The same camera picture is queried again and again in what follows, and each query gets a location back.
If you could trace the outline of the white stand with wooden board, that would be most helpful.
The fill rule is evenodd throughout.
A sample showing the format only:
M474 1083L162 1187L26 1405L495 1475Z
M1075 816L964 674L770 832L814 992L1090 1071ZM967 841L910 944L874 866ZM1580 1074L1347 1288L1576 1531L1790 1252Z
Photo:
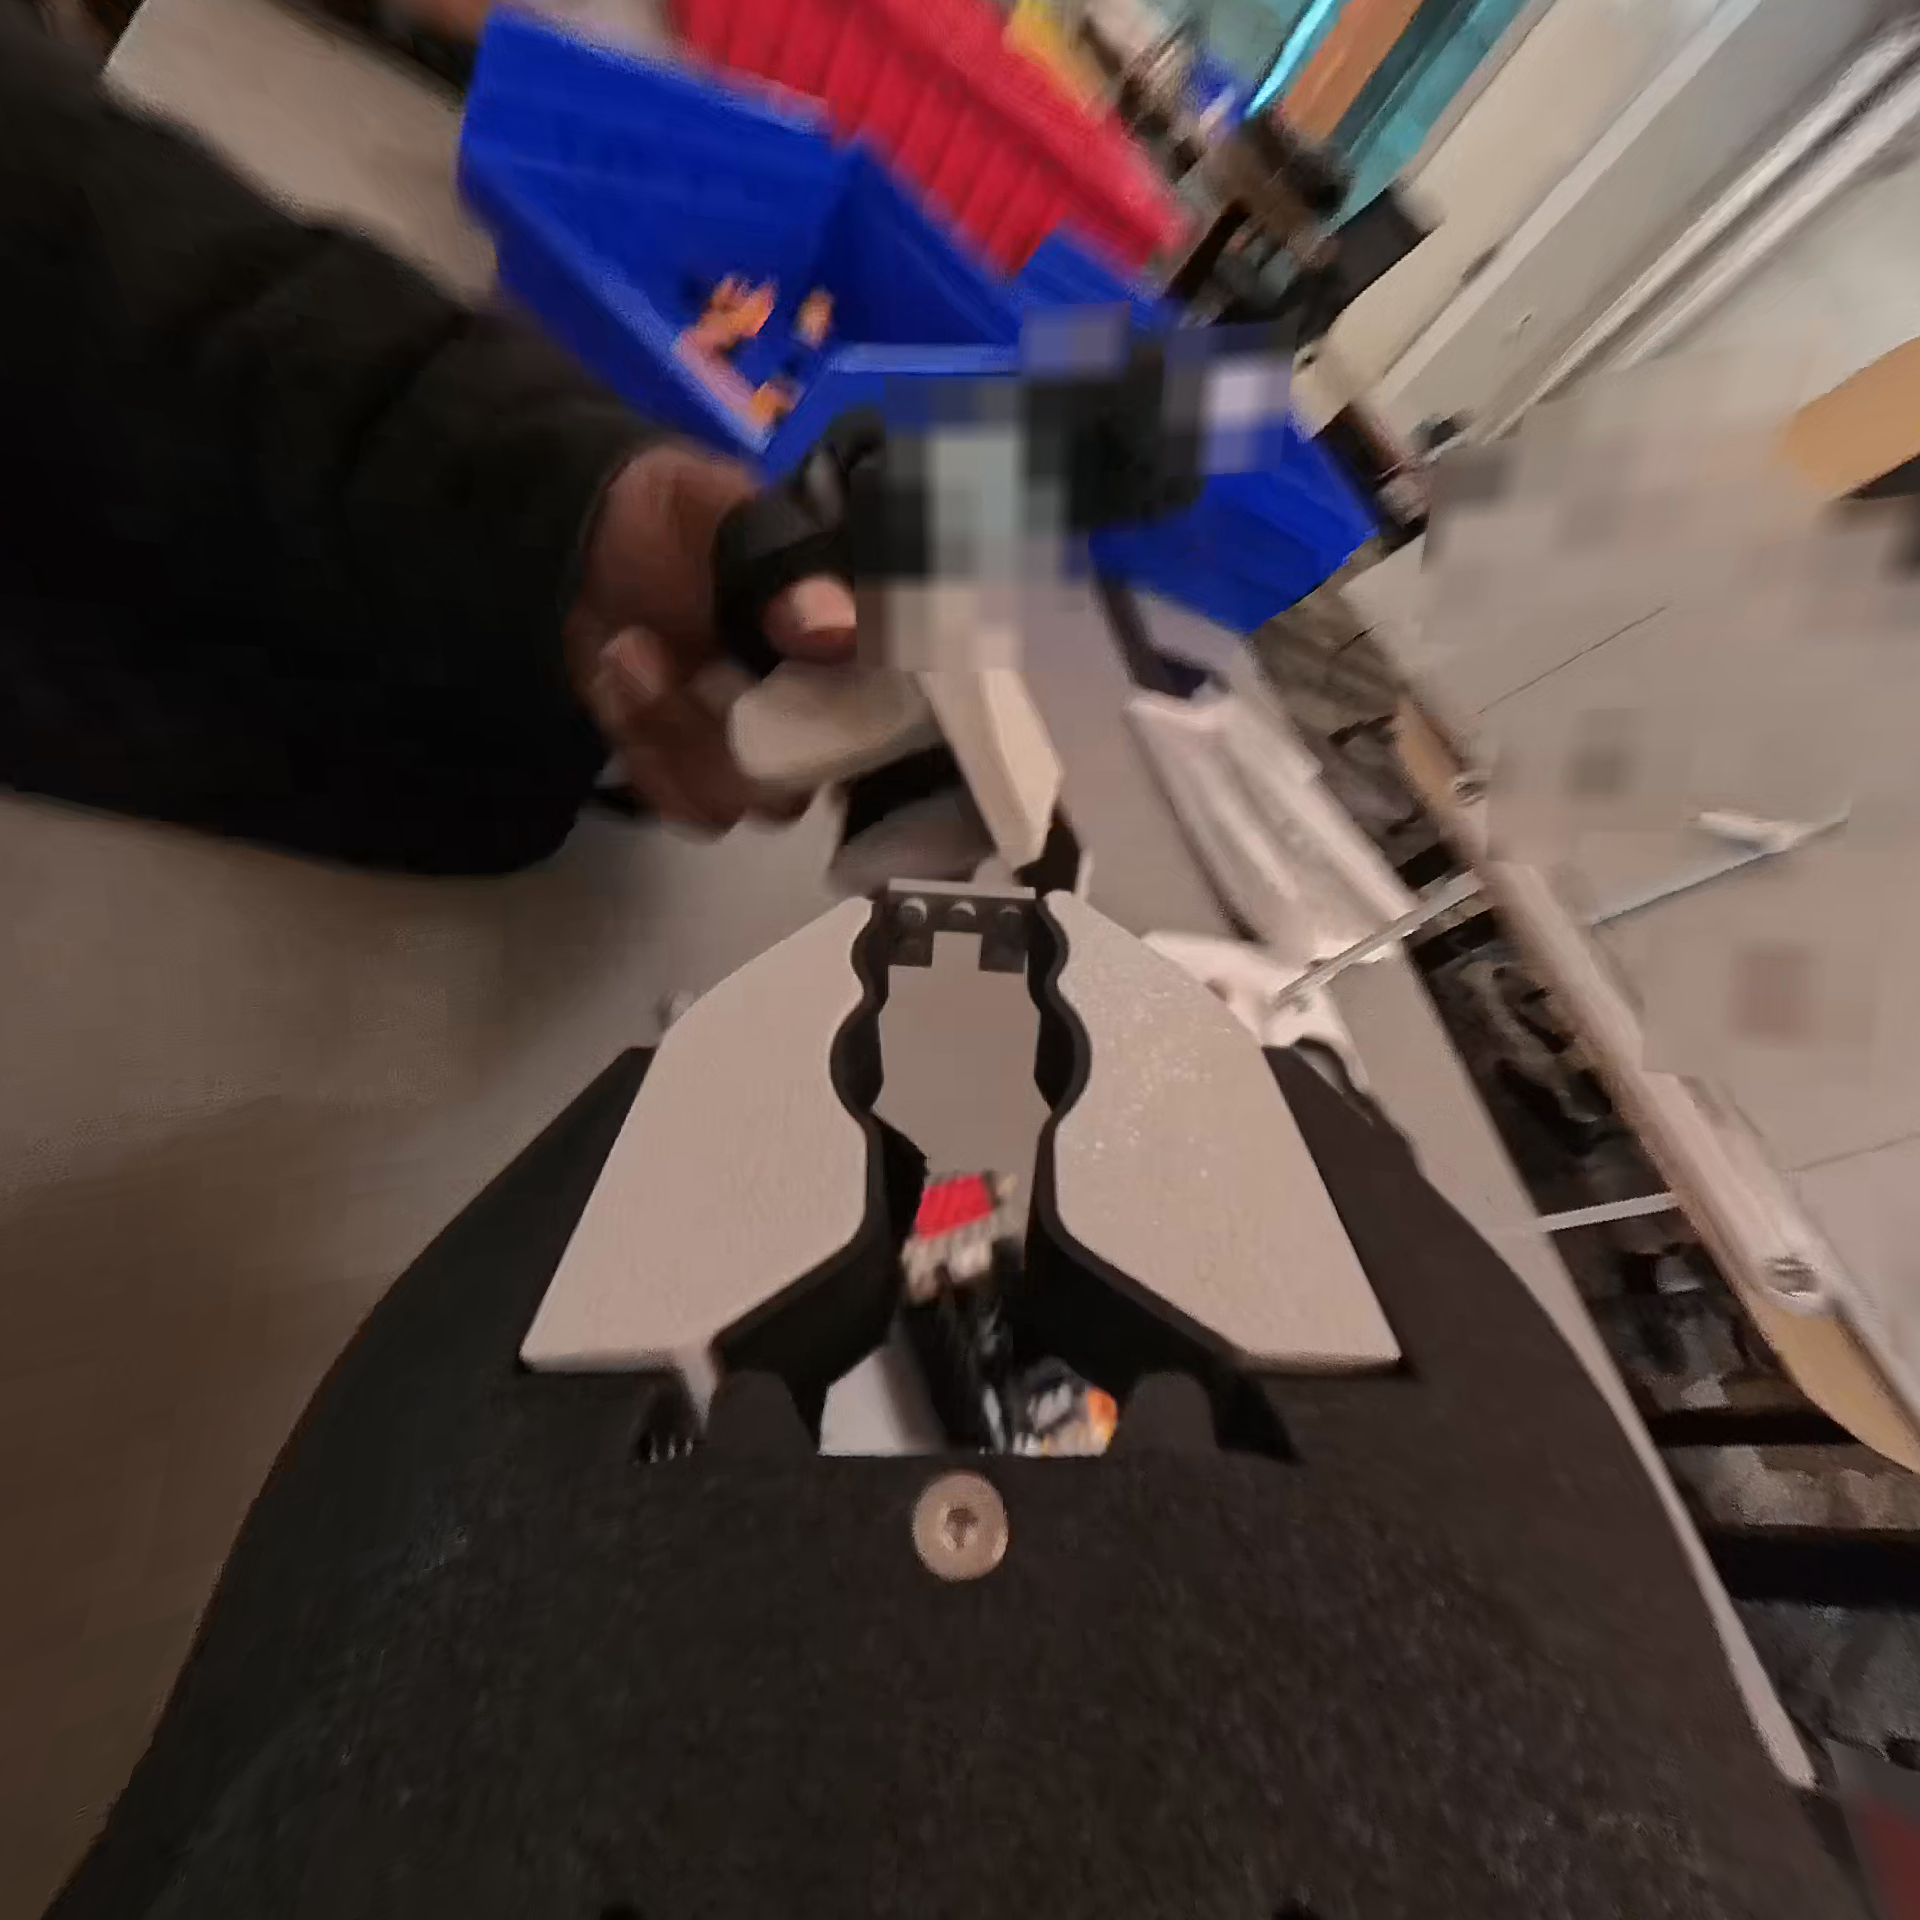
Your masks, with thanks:
M1761 434L1769 459L1810 473L1865 473L1867 463L1916 455L1916 341L1852 372L1833 392L1783 409L1752 355L1687 355L1650 363L1529 417L1508 440L1449 455L1443 496L1464 465L1524 440L1567 445L1593 436L1673 436L1703 429ZM1507 879L1486 851L1484 780L1471 751L1420 688L1417 657L1432 533L1350 589L1351 623L1376 648L1378 674L1399 693L1390 732L1417 800L1424 800L1471 869L1444 904L1481 892L1537 967L1576 1048L1607 1087L1664 1176L1676 1208L1703 1235L1739 1304L1752 1311L1787 1376L1848 1433L1916 1471L1916 1273L1911 1285L1870 1280L1835 1257L1731 1113L1668 1074L1635 1068L1622 1043L1626 1004L1545 887Z

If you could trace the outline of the person's left forearm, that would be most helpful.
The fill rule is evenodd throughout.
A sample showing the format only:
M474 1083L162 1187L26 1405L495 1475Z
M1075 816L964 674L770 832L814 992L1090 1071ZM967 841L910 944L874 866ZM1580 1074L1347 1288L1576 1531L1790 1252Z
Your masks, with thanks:
M3 52L3 781L379 873L552 858L562 632L649 441L535 332Z

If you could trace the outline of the person's left hand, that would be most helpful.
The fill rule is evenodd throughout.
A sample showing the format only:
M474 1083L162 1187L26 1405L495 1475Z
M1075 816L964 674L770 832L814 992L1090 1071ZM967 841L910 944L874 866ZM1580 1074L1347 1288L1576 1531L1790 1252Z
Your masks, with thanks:
M638 452L592 523L564 624L568 674L636 802L698 832L790 823L809 805L739 764L748 679L714 626L714 543L755 496L752 469L682 444Z

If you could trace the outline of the toy brick car model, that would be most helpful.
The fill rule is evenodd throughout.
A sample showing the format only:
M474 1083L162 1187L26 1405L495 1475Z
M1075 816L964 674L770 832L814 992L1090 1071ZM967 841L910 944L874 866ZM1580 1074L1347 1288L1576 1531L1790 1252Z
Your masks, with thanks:
M1025 1210L1012 1176L931 1178L896 1272L898 1325L948 1442L999 1456L1107 1455L1119 1402L1025 1320Z

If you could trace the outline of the orange loose bricks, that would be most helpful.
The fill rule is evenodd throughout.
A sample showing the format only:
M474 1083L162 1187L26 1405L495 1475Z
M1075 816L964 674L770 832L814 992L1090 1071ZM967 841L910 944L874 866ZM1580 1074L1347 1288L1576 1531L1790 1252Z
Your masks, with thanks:
M682 330L678 356L726 415L774 434L824 370L835 335L835 299L816 287L782 305L774 280L715 282Z

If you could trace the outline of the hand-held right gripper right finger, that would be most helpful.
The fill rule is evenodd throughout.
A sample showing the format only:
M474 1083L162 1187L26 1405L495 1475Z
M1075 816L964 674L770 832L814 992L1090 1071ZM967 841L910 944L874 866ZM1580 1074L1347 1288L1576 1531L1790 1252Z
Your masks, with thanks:
M1398 1371L1402 1344L1256 1029L1080 897L1035 904L1028 962L1043 1351L1119 1402L1180 1373L1219 1408L1272 1379Z

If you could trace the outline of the blue plastic bin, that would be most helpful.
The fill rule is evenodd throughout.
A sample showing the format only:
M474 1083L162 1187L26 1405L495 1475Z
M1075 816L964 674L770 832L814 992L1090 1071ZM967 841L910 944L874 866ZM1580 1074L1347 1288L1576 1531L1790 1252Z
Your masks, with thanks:
M1019 372L1023 321L865 147L744 91L497 10L464 97L460 187L503 292L643 419L790 471L847 409L921 423L967 381ZM770 283L737 355L752 394L800 400L758 423L684 338L721 282Z
M1025 562L1252 633L1376 536L1291 370L1272 328L1043 303L1007 344L832 353L768 457L796 471L830 434L882 440L881 473L856 483L856 551L882 575Z

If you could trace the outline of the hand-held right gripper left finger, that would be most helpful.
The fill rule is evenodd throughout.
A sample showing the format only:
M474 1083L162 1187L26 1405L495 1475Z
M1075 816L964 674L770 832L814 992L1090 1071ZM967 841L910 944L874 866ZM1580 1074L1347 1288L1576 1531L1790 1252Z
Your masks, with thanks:
M888 937L839 904L665 1029L519 1344L538 1376L659 1376L706 1425L777 1379L826 1455L928 1452L896 1325L928 1156L879 1115Z

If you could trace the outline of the instruction booklet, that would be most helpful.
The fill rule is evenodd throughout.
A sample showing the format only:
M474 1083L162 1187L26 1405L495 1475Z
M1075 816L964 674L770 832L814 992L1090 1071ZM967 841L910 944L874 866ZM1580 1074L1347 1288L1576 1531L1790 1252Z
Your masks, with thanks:
M1916 455L1761 434L1471 457L1424 565L1420 688L1626 1007L1859 1285L1916 1273Z

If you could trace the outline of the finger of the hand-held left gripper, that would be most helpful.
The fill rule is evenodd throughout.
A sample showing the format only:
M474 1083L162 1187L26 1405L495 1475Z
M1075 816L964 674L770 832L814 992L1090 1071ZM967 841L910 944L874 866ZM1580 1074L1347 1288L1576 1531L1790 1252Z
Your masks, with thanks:
M892 885L971 881L983 865L983 821L961 787L884 797L851 787L828 883L839 897L874 897Z
M1039 699L1018 666L920 674L920 693L953 761L976 876L1080 897L1086 851L1066 812L1066 768Z

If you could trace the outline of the grey desk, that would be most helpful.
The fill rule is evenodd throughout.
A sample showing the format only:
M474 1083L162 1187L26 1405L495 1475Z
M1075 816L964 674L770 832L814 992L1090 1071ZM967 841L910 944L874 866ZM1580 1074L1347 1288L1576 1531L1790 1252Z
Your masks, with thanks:
M398 1115L632 992L576 823L415 876L4 794L4 1605L275 1385ZM624 1048L329 1357L51 1915L1856 1915L1626 1431L1402 1136L1267 1059L1402 1344L1105 1456L828 1456L522 1339Z

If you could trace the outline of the red plastic bin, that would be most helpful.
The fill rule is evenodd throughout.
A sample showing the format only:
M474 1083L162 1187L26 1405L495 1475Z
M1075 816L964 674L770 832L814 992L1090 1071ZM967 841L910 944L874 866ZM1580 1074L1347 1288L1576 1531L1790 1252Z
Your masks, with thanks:
M1076 103L986 2L674 2L694 57L814 100L998 271L1055 233L1148 267L1185 209L1112 109Z

